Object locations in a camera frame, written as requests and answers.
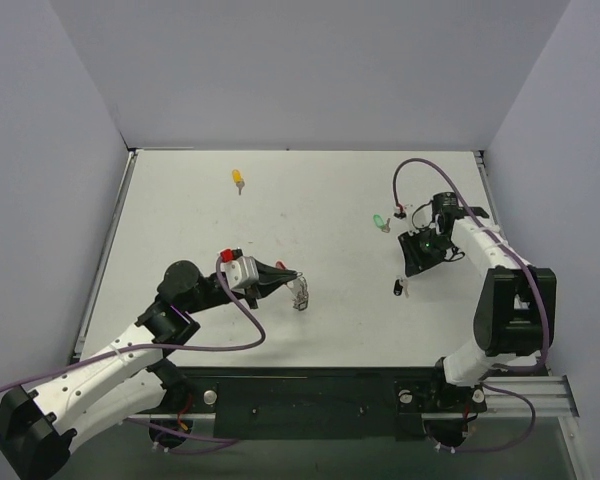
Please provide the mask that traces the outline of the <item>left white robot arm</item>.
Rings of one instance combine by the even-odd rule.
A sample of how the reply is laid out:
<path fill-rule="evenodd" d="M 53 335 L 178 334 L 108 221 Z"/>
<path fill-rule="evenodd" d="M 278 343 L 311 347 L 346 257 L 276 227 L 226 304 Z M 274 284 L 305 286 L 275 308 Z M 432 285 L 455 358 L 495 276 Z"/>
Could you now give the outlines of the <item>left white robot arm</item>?
<path fill-rule="evenodd" d="M 0 387 L 0 452 L 21 479 L 49 479 L 84 442 L 145 410 L 180 408 L 186 381 L 168 361 L 189 351 L 193 314 L 234 304 L 258 330 L 259 300 L 280 287 L 308 306 L 303 274 L 225 250 L 209 276 L 188 260 L 171 264 L 151 305 L 96 354 Z"/>

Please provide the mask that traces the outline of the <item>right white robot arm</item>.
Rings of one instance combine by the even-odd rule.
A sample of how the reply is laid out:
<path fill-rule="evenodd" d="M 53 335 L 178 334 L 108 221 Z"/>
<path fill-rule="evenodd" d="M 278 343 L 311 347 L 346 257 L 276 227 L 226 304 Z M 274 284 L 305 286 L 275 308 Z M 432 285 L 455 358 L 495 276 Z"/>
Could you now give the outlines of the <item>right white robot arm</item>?
<path fill-rule="evenodd" d="M 431 220 L 398 236 L 410 277 L 468 259 L 483 281 L 470 339 L 439 361 L 442 375 L 427 383 L 429 402 L 448 409 L 495 371 L 531 374 L 541 369 L 554 339 L 557 278 L 522 258 L 481 207 L 465 208 L 453 192 L 427 203 Z"/>

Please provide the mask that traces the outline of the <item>dark blue tagged key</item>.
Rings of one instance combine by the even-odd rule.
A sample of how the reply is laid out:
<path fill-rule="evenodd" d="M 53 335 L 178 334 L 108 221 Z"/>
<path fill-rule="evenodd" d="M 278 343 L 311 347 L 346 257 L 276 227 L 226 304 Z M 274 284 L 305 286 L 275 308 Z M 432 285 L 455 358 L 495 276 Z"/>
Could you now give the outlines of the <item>dark blue tagged key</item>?
<path fill-rule="evenodd" d="M 393 294 L 398 296 L 403 296 L 404 298 L 408 298 L 409 294 L 409 281 L 405 276 L 397 276 L 393 286 Z"/>

